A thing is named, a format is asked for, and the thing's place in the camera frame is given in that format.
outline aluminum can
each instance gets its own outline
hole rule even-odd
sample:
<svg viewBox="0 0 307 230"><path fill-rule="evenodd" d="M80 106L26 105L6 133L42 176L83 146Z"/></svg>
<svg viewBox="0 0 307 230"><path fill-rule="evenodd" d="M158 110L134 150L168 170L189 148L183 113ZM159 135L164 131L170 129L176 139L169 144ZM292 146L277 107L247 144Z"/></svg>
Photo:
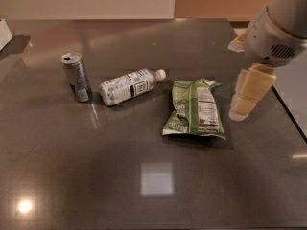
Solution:
<svg viewBox="0 0 307 230"><path fill-rule="evenodd" d="M82 55L77 52L66 53L61 56L60 61L75 99L81 103L91 100L92 89Z"/></svg>

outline white wall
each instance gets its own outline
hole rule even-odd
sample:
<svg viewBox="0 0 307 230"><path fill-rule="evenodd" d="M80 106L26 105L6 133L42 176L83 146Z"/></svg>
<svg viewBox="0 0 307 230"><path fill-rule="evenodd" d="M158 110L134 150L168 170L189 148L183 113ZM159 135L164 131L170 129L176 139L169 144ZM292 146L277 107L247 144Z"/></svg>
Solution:
<svg viewBox="0 0 307 230"><path fill-rule="evenodd" d="M0 0L5 19L173 18L175 0Z"/></svg>

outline can lid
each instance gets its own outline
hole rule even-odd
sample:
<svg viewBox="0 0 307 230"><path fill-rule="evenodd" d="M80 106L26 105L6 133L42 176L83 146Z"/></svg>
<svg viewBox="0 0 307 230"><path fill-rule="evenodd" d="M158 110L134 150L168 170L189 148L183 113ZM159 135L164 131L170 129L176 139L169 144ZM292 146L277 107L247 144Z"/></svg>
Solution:
<svg viewBox="0 0 307 230"><path fill-rule="evenodd" d="M163 69L157 70L155 73L156 73L156 78L159 81L162 81L166 78L166 73Z"/></svg>
<svg viewBox="0 0 307 230"><path fill-rule="evenodd" d="M60 61L63 64L71 65L78 63L82 59L81 54L77 52L66 53L61 56Z"/></svg>

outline bottle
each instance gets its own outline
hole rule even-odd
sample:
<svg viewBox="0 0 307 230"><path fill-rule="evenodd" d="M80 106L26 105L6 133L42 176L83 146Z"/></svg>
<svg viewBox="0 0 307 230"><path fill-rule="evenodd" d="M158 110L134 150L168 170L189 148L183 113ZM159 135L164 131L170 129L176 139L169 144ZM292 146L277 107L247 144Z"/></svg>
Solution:
<svg viewBox="0 0 307 230"><path fill-rule="evenodd" d="M154 89L166 78L164 70L142 69L100 84L99 92L105 105L112 106Z"/></svg>

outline green chip bag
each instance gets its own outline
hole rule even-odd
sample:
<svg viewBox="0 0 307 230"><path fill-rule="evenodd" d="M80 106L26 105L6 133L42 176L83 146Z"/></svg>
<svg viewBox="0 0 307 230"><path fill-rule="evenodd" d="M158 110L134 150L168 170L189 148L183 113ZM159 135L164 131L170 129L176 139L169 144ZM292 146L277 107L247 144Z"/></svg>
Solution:
<svg viewBox="0 0 307 230"><path fill-rule="evenodd" d="M194 134L225 139L221 118L212 95L221 86L211 80L175 81L172 90L174 111L162 134Z"/></svg>

